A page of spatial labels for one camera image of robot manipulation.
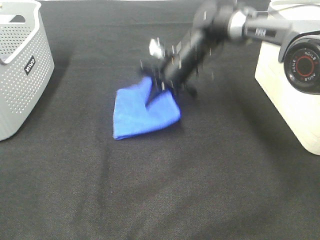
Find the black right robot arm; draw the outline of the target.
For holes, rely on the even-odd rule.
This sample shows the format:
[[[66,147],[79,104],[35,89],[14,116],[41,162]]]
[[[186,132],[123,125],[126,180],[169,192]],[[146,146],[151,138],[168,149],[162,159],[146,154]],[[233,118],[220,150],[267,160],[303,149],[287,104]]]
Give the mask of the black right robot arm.
[[[251,7],[236,1],[210,0],[193,17],[192,27],[172,52],[156,39],[149,53],[157,66],[142,64],[140,72],[151,78],[151,87],[177,94],[207,53],[219,44],[259,40],[280,47],[279,63],[292,87],[302,93],[320,92],[320,22],[315,19],[285,19],[258,16]]]

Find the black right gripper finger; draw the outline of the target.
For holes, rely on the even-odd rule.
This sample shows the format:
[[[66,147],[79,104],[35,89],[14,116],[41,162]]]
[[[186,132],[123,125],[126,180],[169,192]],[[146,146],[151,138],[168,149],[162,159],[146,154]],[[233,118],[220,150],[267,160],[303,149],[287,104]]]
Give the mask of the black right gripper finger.
[[[147,107],[155,100],[160,94],[162,94],[165,90],[165,85],[163,82],[160,83],[153,83],[151,85],[149,96],[146,100],[145,106]]]
[[[184,84],[183,89],[186,93],[188,93],[192,98],[196,98],[198,96],[197,89],[192,84]]]

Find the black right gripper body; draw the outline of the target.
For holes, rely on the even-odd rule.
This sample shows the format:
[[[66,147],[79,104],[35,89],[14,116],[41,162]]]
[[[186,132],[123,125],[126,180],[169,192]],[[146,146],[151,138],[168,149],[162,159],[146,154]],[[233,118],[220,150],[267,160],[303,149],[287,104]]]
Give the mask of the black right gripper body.
[[[151,77],[152,87],[156,91],[171,91],[178,94],[192,72],[198,71],[206,55],[211,55],[215,48],[223,43],[217,37],[211,38],[203,29],[190,30],[171,51],[157,38],[151,38],[148,46],[149,55],[158,60],[158,64],[140,63],[139,72]]]

